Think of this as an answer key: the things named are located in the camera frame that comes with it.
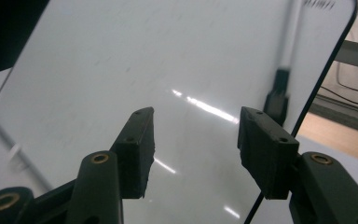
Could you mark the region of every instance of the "whiteboard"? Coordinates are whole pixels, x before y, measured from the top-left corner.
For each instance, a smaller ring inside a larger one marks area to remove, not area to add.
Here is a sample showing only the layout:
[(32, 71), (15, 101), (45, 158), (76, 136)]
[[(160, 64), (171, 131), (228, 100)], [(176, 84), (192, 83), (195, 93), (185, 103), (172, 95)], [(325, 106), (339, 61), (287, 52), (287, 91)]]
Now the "whiteboard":
[[(236, 148), (239, 114), (263, 108), (292, 1), (50, 1), (0, 91), (1, 131), (52, 189), (153, 106), (156, 161), (145, 199), (124, 202), (125, 221), (242, 223), (259, 189)], [(312, 1), (293, 54), (288, 132), (354, 19), (353, 0)]]

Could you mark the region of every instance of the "brass insert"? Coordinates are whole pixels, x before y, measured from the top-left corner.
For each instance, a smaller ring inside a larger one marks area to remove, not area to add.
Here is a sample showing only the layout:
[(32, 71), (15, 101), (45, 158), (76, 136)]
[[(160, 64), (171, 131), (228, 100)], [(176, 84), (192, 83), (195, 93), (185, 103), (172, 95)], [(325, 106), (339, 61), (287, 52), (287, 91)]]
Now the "brass insert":
[(20, 194), (16, 192), (5, 193), (0, 195), (0, 211), (9, 208), (20, 199)]
[(99, 163), (106, 162), (108, 159), (109, 159), (108, 155), (100, 153), (100, 154), (94, 155), (91, 158), (91, 162), (95, 163), (95, 164), (99, 164)]
[(333, 164), (333, 161), (326, 157), (325, 155), (322, 155), (322, 154), (312, 154), (310, 155), (310, 157), (312, 158), (313, 161), (316, 161), (320, 164), (323, 164), (323, 165), (330, 165), (330, 164)]

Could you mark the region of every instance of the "wire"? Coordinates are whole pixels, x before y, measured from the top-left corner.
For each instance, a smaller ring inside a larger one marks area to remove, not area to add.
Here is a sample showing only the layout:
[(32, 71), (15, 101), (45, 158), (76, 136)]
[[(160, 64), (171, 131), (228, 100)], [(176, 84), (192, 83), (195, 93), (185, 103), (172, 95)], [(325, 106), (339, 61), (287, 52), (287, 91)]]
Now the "wire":
[(258, 195), (257, 199), (255, 200), (255, 204), (253, 205), (251, 211), (248, 214), (248, 217), (245, 219), (243, 224), (250, 224), (252, 218), (255, 216), (255, 212), (257, 211), (258, 207), (260, 206), (261, 202), (263, 202), (264, 195), (262, 192)]
[(339, 81), (339, 65), (340, 65), (340, 63), (337, 63), (336, 81), (337, 81), (338, 85), (340, 85), (340, 86), (342, 86), (342, 87), (345, 87), (345, 88), (347, 88), (347, 89), (350, 89), (350, 90), (352, 90), (352, 91), (358, 91), (358, 89), (355, 89), (355, 88), (353, 88), (353, 87), (350, 87), (350, 86), (347, 86), (347, 85), (345, 85), (345, 84), (342, 84), (342, 83)]
[[(2, 89), (4, 88), (4, 86), (7, 83), (8, 78), (11, 76), (11, 71), (12, 68), (10, 68), (10, 71), (8, 72), (7, 76), (5, 77), (4, 82), (2, 83), (1, 87), (0, 87), (0, 94)], [(18, 143), (16, 143), (16, 141), (14, 140), (14, 138), (12, 138), (10, 136), (10, 134), (8, 134), (8, 132), (3, 128), (3, 126), (0, 124), (0, 138), (2, 139), (2, 141), (4, 142), (4, 144), (7, 146), (7, 150), (11, 150), (14, 146), (16, 146)], [(33, 167), (33, 165), (31, 165), (31, 162), (27, 159), (27, 157), (19, 152), (19, 156), (21, 158), (22, 161), (24, 161), (24, 163), (28, 166), (28, 168), (30, 168), (30, 170), (32, 171), (32, 177), (34, 177), (37, 181), (37, 183), (39, 184), (39, 188), (41, 188), (44, 192), (50, 191), (52, 190), (51, 185), (48, 183), (48, 181), (45, 179), (45, 177), (43, 177), (40, 172)]]
[(351, 102), (351, 103), (353, 103), (353, 104), (358, 105), (358, 102), (355, 102), (355, 101), (352, 101), (352, 100), (350, 100), (350, 99), (348, 99), (348, 98), (346, 98), (346, 97), (343, 97), (343, 96), (341, 96), (340, 94), (338, 94), (338, 93), (336, 93), (336, 92), (334, 92), (334, 91), (331, 91), (331, 90), (327, 89), (326, 87), (321, 86), (321, 89), (324, 89), (325, 91), (330, 91), (331, 93), (335, 94), (337, 97), (342, 98), (342, 99), (344, 99), (344, 100), (346, 100), (346, 101), (349, 101), (349, 102)]

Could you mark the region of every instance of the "white surface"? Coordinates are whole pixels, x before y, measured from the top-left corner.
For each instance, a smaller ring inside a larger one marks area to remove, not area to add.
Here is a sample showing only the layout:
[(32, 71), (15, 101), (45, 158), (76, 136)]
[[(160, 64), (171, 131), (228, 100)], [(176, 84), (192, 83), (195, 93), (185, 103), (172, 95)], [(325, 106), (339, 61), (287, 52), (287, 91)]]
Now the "white surface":
[[(126, 222), (242, 223), (259, 190), (241, 167), (238, 115), (271, 89), (289, 3), (51, 1), (0, 94), (0, 123), (55, 188), (153, 106), (160, 163), (146, 199), (124, 202)], [(286, 130), (353, 8), (304, 8)]]
[[(7, 71), (0, 73), (0, 85), (3, 82), (5, 75), (7, 74)], [(351, 176), (355, 179), (355, 181), (358, 183), (358, 160), (350, 157), (344, 153), (338, 152), (336, 150), (330, 149), (328, 147), (322, 146), (320, 144), (317, 144), (309, 139), (307, 139), (304, 136), (298, 136), (297, 140), (300, 142), (300, 153), (306, 152), (306, 151), (318, 151), (322, 152), (324, 154), (330, 155), (334, 157), (335, 159), (339, 160), (342, 165), (348, 170), (348, 172), (351, 174)], [(14, 186), (25, 186), (34, 191), (35, 196), (40, 195), (43, 190), (37, 186), (37, 184), (32, 179), (32, 174), (28, 172), (27, 169), (18, 169), (18, 161), (9, 161), (7, 150), (5, 149), (5, 146), (0, 142), (0, 189), (7, 188), (7, 187), (14, 187)], [(164, 163), (161, 163), (161, 161), (156, 161), (158, 164), (165, 166), (166, 170), (171, 173), (176, 173), (175, 170), (173, 170), (170, 167), (166, 167)], [(136, 217), (148, 217), (148, 216), (162, 216), (165, 217), (165, 214), (162, 215), (162, 212), (160, 211), (160, 206), (156, 206), (157, 203), (172, 203), (170, 198), (167, 198), (167, 202), (162, 202), (161, 199), (157, 199), (154, 196), (149, 196), (149, 191), (151, 189), (156, 189), (156, 191), (159, 190), (159, 187), (150, 187), (148, 192), (146, 194), (146, 198), (142, 200), (136, 200), (136, 201), (125, 201), (125, 213), (127, 215), (127, 219), (133, 219), (134, 214), (138, 214), (139, 211), (143, 211), (141, 215), (137, 215)], [(255, 218), (253, 223), (293, 223), (290, 217), (290, 211), (288, 208), (289, 201), (264, 201), (262, 202), (258, 212), (255, 214)], [(217, 216), (227, 216), (232, 215), (233, 218), (237, 218), (240, 216), (240, 220), (244, 219), (244, 216), (246, 215), (246, 212), (242, 211), (231, 211), (232, 209), (229, 206), (224, 206), (223, 209), (217, 213)], [(166, 219), (163, 219), (165, 221), (171, 221), (171, 217), (165, 217)]]

